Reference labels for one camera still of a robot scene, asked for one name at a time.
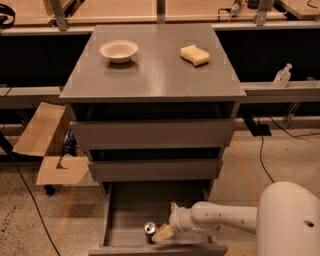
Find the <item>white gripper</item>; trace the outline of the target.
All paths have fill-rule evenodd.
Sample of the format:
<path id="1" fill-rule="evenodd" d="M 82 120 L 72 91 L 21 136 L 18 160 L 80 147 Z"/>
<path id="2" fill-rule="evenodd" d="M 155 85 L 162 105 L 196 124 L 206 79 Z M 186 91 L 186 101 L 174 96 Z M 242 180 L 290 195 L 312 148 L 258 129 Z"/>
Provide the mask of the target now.
<path id="1" fill-rule="evenodd" d="M 160 243 L 169 239 L 176 232 L 192 231 L 195 222 L 191 215 L 191 209 L 179 207 L 175 202 L 170 202 L 171 214 L 169 216 L 169 225 L 164 223 L 160 229 L 152 236 L 153 243 Z"/>

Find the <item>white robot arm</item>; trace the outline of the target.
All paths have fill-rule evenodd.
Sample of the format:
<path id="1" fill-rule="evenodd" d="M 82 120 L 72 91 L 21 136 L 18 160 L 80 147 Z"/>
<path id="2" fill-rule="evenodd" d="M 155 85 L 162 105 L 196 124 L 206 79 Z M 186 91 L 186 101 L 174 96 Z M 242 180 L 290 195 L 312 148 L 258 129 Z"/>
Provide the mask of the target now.
<path id="1" fill-rule="evenodd" d="M 256 207 L 172 203 L 169 222 L 151 240 L 159 243 L 176 232 L 209 234 L 220 225 L 254 233 L 256 256 L 320 256 L 320 199 L 291 182 L 269 185 Z"/>

